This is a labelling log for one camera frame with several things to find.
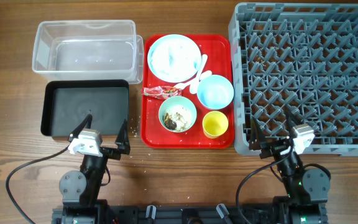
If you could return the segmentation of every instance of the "blue bowl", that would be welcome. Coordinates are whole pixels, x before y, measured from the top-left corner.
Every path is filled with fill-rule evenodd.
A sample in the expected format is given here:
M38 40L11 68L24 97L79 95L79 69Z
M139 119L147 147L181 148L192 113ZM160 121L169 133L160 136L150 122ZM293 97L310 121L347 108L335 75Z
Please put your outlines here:
M197 97L207 109L220 110L227 107L233 100L233 85L223 76L211 75L198 85Z
M191 114L190 125L182 131L175 131L175 130L168 129L164 124L165 113L167 112L167 110L169 108L173 108L174 106L181 106L184 109L188 110ZM194 125L194 123L196 123L196 118L197 118L196 106L193 104L193 102L191 102L191 100L189 100L188 98L185 98L183 96L174 96L174 97L166 99L161 104L160 109L158 110L158 119L160 120L161 125L166 130L174 132L174 133L180 133L180 132L189 130Z

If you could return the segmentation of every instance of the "white spoon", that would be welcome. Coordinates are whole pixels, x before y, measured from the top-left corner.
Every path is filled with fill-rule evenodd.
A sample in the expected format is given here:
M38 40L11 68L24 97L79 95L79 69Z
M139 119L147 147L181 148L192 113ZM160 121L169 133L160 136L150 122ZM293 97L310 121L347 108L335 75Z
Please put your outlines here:
M205 71L203 72L201 75L200 75L200 80L203 80L204 78L206 77L210 77L212 75L212 72L210 70L208 71ZM191 79L190 81L188 82L185 82L185 83L178 83L176 84L174 87L175 88L179 88L181 90L184 90L188 85L190 85L196 78L193 78Z
M208 59L208 56L206 54L203 54L201 56L200 69L197 71L197 76L196 76L195 80L193 81L193 83L190 84L190 93L191 94L196 94L197 93L198 84L200 83L200 75L201 75L201 72L203 71L203 69L205 67L207 59Z

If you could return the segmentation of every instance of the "red wrapper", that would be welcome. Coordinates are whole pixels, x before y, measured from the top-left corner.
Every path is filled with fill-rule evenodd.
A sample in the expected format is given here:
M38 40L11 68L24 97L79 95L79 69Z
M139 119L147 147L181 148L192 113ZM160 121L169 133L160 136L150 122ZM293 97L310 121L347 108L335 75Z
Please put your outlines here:
M143 88L143 95L151 96L160 100L166 100L169 97L181 96L181 89L172 86L156 86L154 88Z

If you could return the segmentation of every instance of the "wooden table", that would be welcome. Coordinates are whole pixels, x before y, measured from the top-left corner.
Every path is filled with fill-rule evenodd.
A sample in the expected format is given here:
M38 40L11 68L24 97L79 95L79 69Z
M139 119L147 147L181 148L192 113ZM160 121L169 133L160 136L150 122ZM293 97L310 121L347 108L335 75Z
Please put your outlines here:
M212 33L227 36L237 1L111 1L89 3L71 0L0 0L0 223L24 223L5 190L5 179L15 167L53 154L67 142L40 133L47 81L31 69L37 26L42 21L75 19L132 19L137 33ZM129 124L140 115L140 85L130 87ZM106 144L113 138L104 138ZM153 150L139 137L130 138L131 156L109 161L112 181L99 198L110 205L162 206L234 205L242 178L271 162L226 150ZM332 173L328 213L330 223L358 223L358 157L302 156ZM79 169L82 156L65 153L19 171L11 190L24 211L37 223L50 223L52 209L62 205L60 177ZM242 190L242 202L270 202L285 189L269 170L253 177Z

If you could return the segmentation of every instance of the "white plate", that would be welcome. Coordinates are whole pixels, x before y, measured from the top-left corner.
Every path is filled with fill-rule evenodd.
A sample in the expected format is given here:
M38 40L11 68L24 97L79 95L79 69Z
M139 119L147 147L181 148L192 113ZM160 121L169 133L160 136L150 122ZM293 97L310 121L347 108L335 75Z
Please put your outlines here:
M176 51L174 53L175 55L180 56L180 58L182 59L182 64L174 63L173 67L171 67L172 69L164 69L168 68L167 64L172 62L170 61L169 53L169 49L172 48L176 48L181 53L183 53L179 54L179 51ZM158 57L158 62L153 62L152 60L156 59L153 58L153 54L157 49L159 50L158 54L161 55L161 57ZM188 37L185 37L184 35L166 35L159 38L151 46L149 53L147 54L147 63L149 65L150 70L157 78L169 83L180 83L188 80L197 72L198 68L201 65L201 52L196 43L194 43L194 41L192 41Z

